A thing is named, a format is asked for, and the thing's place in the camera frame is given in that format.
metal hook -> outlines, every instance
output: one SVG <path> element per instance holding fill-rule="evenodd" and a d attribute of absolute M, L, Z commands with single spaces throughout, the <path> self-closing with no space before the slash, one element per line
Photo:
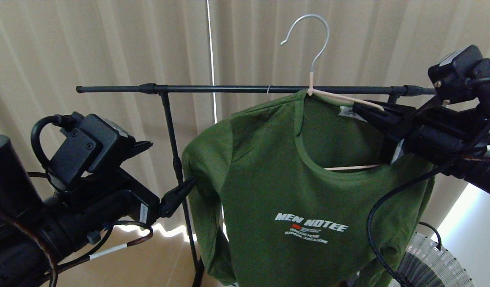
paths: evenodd
<path fill-rule="evenodd" d="M 287 32 L 287 36 L 286 36 L 286 39 L 284 41 L 282 41 L 280 43 L 280 45 L 282 46 L 283 44 L 285 44 L 289 38 L 289 35 L 291 34 L 291 31 L 293 31 L 293 28 L 294 26 L 300 22 L 300 20 L 302 19 L 305 19 L 305 18 L 310 18 L 310 17 L 314 17 L 314 18 L 317 18 L 319 19 L 321 22 L 323 22 L 323 24 L 325 24 L 325 27 L 327 28 L 327 39 L 325 40 L 325 45 L 323 45 L 323 48 L 321 48 L 321 51 L 316 55 L 316 57 L 314 58 L 314 60 L 312 61 L 312 65 L 310 67 L 310 71 L 311 72 L 314 72 L 314 64 L 316 64 L 316 60 L 321 56 L 321 54 L 323 54 L 323 51 L 327 48 L 327 45 L 328 45 L 328 40 L 330 39 L 330 27 L 328 26 L 328 22 L 327 20 L 325 20 L 323 17 L 319 16 L 318 14 L 307 14 L 307 15 L 303 15 L 302 17 L 298 18 L 294 23 L 293 25 L 291 25 L 291 28 L 289 29 L 289 32 Z"/>

wooden floor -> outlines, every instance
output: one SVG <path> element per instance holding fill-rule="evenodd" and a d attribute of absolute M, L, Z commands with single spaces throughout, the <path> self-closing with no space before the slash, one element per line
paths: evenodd
<path fill-rule="evenodd" d="M 115 227 L 101 250 L 138 238 L 137 231 Z M 85 253 L 83 248 L 67 260 Z M 163 237 L 155 231 L 150 240 L 95 258 L 59 275 L 58 287 L 190 287 L 194 279 L 190 245 L 183 235 Z M 222 287 L 205 274 L 202 287 Z"/>

white wall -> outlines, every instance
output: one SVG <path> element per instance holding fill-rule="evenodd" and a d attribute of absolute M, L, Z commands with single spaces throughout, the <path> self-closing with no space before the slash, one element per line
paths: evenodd
<path fill-rule="evenodd" d="M 470 184 L 438 232 L 475 286 L 490 287 L 490 195 Z"/>

clothing rack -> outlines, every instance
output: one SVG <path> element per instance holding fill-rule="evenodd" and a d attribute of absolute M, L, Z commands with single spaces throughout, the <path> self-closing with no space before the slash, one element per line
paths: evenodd
<path fill-rule="evenodd" d="M 296 93 L 300 90 L 307 89 L 307 86 L 186 86 L 186 85 L 157 85 L 154 83 L 143 84 L 139 86 L 93 86 L 82 87 L 77 86 L 78 93 L 86 92 L 141 92 L 146 94 L 158 94 L 162 99 L 163 109 L 165 112 L 165 120 L 167 122 L 167 130 L 169 132 L 169 140 L 172 149 L 172 165 L 176 174 L 178 185 L 183 183 L 183 170 L 181 159 L 179 158 L 178 146 L 176 144 L 176 135 L 174 133 L 174 124 L 172 123 L 171 107 L 169 103 L 169 93 L 207 93 L 207 92 L 227 92 L 227 93 Z M 315 86 L 325 92 L 340 93 L 340 94 L 387 94 L 389 95 L 388 103 L 395 104 L 400 96 L 419 96 L 422 94 L 436 94 L 435 89 L 422 88 L 419 86 L 391 86 L 391 87 L 366 87 L 366 86 Z M 188 204 L 186 199 L 182 202 L 183 214 L 185 216 L 186 229 L 190 241 L 190 249 L 192 251 L 192 260 L 196 274 L 192 287 L 200 287 L 203 274 L 204 264 L 201 258 L 197 259 L 196 245 L 194 243 L 194 234 L 192 232 L 192 224 L 188 213 Z"/>

green t-shirt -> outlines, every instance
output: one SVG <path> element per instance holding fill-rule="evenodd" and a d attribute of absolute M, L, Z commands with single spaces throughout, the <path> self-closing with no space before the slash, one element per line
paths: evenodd
<path fill-rule="evenodd" d="M 188 145 L 183 168 L 198 180 L 189 203 L 208 274 L 240 287 L 329 287 L 360 271 L 357 287 L 388 285 L 367 243 L 367 214 L 431 164 L 405 155 L 373 169 L 324 169 L 378 163 L 382 134 L 339 116 L 339 106 L 350 105 L 303 90 L 238 112 Z M 376 213 L 373 235 L 391 265 L 402 259 L 433 183 L 407 189 Z"/>

